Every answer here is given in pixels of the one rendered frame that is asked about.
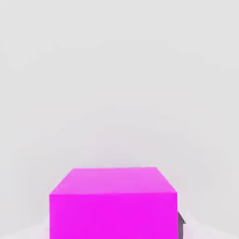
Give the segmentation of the small magenta cube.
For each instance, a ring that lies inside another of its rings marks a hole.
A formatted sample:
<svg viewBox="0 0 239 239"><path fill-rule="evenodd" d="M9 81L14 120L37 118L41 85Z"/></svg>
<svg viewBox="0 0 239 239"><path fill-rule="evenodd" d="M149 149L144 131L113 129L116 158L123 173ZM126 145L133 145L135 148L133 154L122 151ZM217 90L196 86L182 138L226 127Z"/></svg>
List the small magenta cube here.
<svg viewBox="0 0 239 239"><path fill-rule="evenodd" d="M177 192L154 167L72 169L49 195L49 239L178 239Z"/></svg>

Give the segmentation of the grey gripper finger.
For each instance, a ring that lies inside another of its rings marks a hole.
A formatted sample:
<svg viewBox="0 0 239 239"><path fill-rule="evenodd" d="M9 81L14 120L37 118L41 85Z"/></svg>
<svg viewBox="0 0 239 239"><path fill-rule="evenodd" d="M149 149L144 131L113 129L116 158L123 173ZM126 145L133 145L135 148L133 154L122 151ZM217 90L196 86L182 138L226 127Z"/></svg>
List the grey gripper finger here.
<svg viewBox="0 0 239 239"><path fill-rule="evenodd" d="M178 211L178 239L205 239L199 223L187 211Z"/></svg>

